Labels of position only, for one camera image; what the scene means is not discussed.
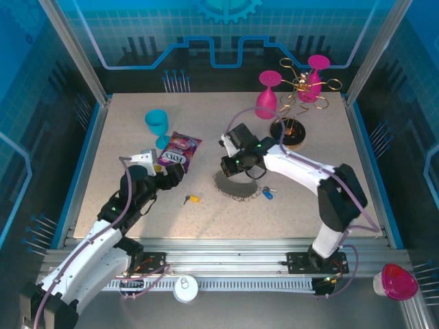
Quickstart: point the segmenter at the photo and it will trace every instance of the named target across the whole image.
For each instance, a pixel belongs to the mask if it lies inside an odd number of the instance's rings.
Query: blue edge trim
[[[397,249],[404,249],[404,244],[401,239],[401,235],[399,234],[398,226],[396,224],[396,220],[392,212],[392,207],[390,206],[389,198],[387,196],[387,192],[385,191],[384,182],[383,179],[381,178],[381,173],[379,172],[378,163],[377,160],[375,159],[375,155],[372,150],[372,145],[370,144],[368,133],[366,131],[366,126],[364,125],[363,117],[361,116],[361,112],[359,111],[359,107],[356,101],[353,104],[353,108],[355,111],[355,116],[357,117],[358,120],[359,128],[361,130],[361,137],[364,140],[364,144],[366,145],[366,149],[369,155],[370,163],[372,164],[373,174],[375,176],[375,179],[377,180],[378,190],[381,199],[383,200],[384,210],[385,213],[387,214],[387,218],[391,230],[391,232],[388,232],[388,234],[391,234],[393,236]]]
[[[76,164],[75,173],[73,174],[73,178],[70,183],[69,192],[66,196],[66,201],[64,202],[64,206],[62,207],[62,212],[60,215],[60,220],[58,222],[58,226],[56,227],[56,231],[54,234],[54,238],[52,239],[50,248],[57,249],[58,243],[60,242],[62,232],[64,231],[64,226],[66,225],[67,213],[69,211],[71,201],[73,198],[73,193],[75,192],[76,184],[78,183],[80,173],[82,170],[82,166],[84,164],[85,155],[87,153],[88,145],[90,144],[91,134],[96,124],[97,114],[99,113],[100,105],[96,103],[95,109],[93,111],[93,115],[90,120],[90,124],[88,125],[87,134],[85,135],[84,144],[82,145],[80,157],[78,159],[78,163]]]
[[[388,234],[391,234],[393,236],[397,249],[404,249],[404,244],[403,244],[403,241],[401,240],[401,235],[399,234],[398,226],[396,224],[396,220],[395,220],[395,217],[393,215],[392,208],[390,206],[390,202],[389,202],[387,193],[385,191],[383,179],[381,178],[381,174],[380,174],[379,168],[378,168],[378,163],[377,163],[375,156],[373,154],[372,145],[370,144],[370,141],[367,138],[368,133],[366,131],[366,126],[364,125],[364,121],[363,121],[363,118],[362,118],[361,113],[359,111],[359,107],[358,107],[357,102],[354,102],[353,108],[355,111],[355,116],[357,117],[357,120],[358,120],[359,128],[361,130],[361,136],[362,136],[364,143],[366,145],[366,149],[367,149],[367,152],[368,152],[368,155],[370,158],[370,163],[372,164],[372,170],[373,170],[375,179],[377,180],[378,189],[379,189],[380,196],[383,200],[384,209],[385,209],[385,212],[386,212],[387,217],[388,217],[389,226],[390,226],[390,230],[391,230],[391,232],[388,232]],[[67,220],[67,212],[69,211],[69,207],[70,207],[71,200],[73,197],[73,192],[75,190],[76,184],[78,183],[78,179],[79,179],[79,175],[80,175],[80,172],[82,169],[82,165],[84,164],[85,154],[87,152],[88,145],[90,143],[91,133],[93,132],[93,128],[95,127],[98,112],[99,112],[99,104],[96,104],[95,110],[93,111],[93,116],[91,117],[90,125],[88,127],[87,135],[86,135],[85,140],[84,140],[84,145],[82,146],[81,154],[80,154],[80,157],[78,159],[78,164],[76,165],[75,173],[73,174],[73,179],[72,179],[71,184],[70,184],[69,192],[67,193],[66,201],[64,203],[64,207],[62,208],[60,220],[58,222],[58,227],[56,228],[54,239],[52,240],[52,243],[51,243],[51,249],[56,249],[58,246],[58,243],[61,239],[62,231],[64,229],[64,225],[66,224],[66,220]]]

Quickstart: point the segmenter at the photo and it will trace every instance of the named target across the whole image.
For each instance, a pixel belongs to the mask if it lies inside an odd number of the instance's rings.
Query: gear logo
[[[204,14],[206,19],[229,24],[230,21],[238,23],[239,19],[247,19],[247,14],[254,14],[262,0],[194,0],[194,3],[198,14]]]

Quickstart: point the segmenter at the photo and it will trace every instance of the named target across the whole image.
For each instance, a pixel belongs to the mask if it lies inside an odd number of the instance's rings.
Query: blue enclosure
[[[65,239],[107,95],[170,93],[168,75],[190,82],[193,93],[261,91],[260,72],[281,70],[284,57],[298,72],[313,54],[330,60],[324,78],[343,82],[391,246],[408,249],[414,263],[439,262],[439,2],[413,0],[405,12],[409,2],[0,0],[0,259],[9,264],[3,277],[14,278],[0,326],[14,328],[15,291]],[[17,279],[23,263],[28,270]],[[436,305],[429,309],[438,316]]]

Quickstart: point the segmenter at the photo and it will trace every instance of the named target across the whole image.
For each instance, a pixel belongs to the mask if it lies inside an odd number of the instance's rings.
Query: white lid
[[[174,287],[175,298],[182,303],[189,303],[194,300],[198,294],[198,282],[191,276],[182,276],[178,278]]]

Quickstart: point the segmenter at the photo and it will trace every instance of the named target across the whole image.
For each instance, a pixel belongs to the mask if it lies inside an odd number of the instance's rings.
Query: pink wine glass
[[[263,106],[276,112],[277,110],[277,97],[273,93],[271,87],[277,86],[282,82],[282,75],[276,71],[264,71],[259,76],[259,81],[267,86],[267,89],[263,91],[256,100],[256,106]],[[261,119],[273,119],[275,114],[269,110],[263,108],[257,108],[254,113]]]
[[[311,86],[311,88],[309,91],[299,91],[298,96],[299,99],[305,103],[313,103],[318,99],[320,91],[322,90],[322,85],[319,84],[322,80],[318,76],[318,71],[327,69],[331,63],[325,56],[312,55],[308,58],[308,64],[313,69],[307,79],[307,85]]]

